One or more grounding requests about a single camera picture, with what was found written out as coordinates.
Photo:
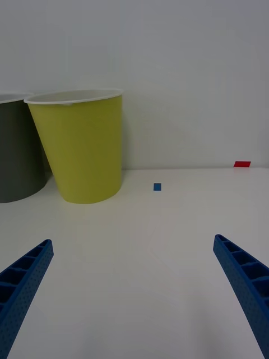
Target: yellow plastic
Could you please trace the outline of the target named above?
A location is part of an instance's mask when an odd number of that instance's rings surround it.
[[[118,192],[122,161],[122,96],[72,105],[29,104],[62,197],[103,201]]]

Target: yellow bucket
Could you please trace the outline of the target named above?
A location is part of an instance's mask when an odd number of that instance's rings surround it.
[[[95,203],[120,189],[122,92],[76,90],[25,99],[66,201]]]

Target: blue lattice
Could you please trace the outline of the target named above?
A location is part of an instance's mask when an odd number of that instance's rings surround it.
[[[220,234],[215,237],[213,251],[265,359],[269,359],[269,268]]]
[[[0,359],[6,359],[53,257],[45,240],[0,273]]]

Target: white wall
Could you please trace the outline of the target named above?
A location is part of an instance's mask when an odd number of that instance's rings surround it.
[[[119,86],[124,165],[269,165],[268,0],[4,0],[0,90]]]

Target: plastic bucket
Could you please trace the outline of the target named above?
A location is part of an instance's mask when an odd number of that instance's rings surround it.
[[[0,202],[23,199],[45,186],[41,143],[29,94],[0,94]]]
[[[122,90],[76,90],[25,99],[62,197],[103,201],[118,192]]]

